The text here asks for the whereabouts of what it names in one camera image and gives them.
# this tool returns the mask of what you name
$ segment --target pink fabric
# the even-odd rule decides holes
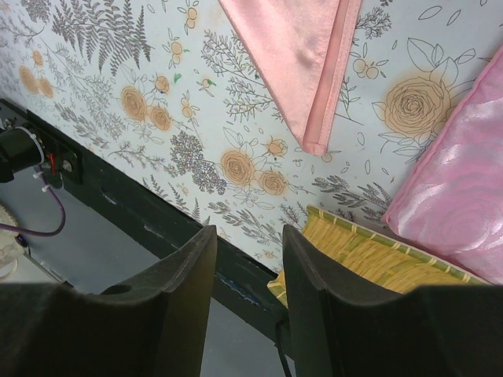
[[[503,284],[503,48],[384,219],[399,236]]]
[[[362,0],[220,0],[290,131],[326,153]]]

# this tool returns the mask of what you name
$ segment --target yellow woven basket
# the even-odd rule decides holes
[[[406,293],[420,285],[487,284],[423,251],[308,206],[303,235],[321,252],[354,273],[391,291]],[[267,284],[288,307],[285,272]]]

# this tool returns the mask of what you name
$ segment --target black cable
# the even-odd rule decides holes
[[[285,320],[280,320],[276,323],[276,347],[277,353],[280,356],[281,366],[283,367],[283,372],[285,373],[285,377],[292,377],[292,373],[290,372],[290,366],[288,365],[288,361],[286,360],[285,349],[283,348],[283,337],[281,334],[281,327],[283,324],[286,324]]]

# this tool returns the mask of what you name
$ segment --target black cylinder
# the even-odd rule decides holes
[[[0,134],[0,182],[14,179],[14,173],[43,161],[39,143],[23,128]]]

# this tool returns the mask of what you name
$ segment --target black metal frame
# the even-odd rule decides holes
[[[202,225],[126,176],[33,112],[22,112],[2,101],[19,117],[64,142],[81,159],[82,184],[64,178],[64,189],[91,207],[159,258],[179,249]],[[50,180],[61,187],[58,180]],[[275,326],[288,323],[288,311],[267,289],[276,274],[231,243],[218,238],[213,297],[276,342]],[[283,331],[290,354],[289,328]]]

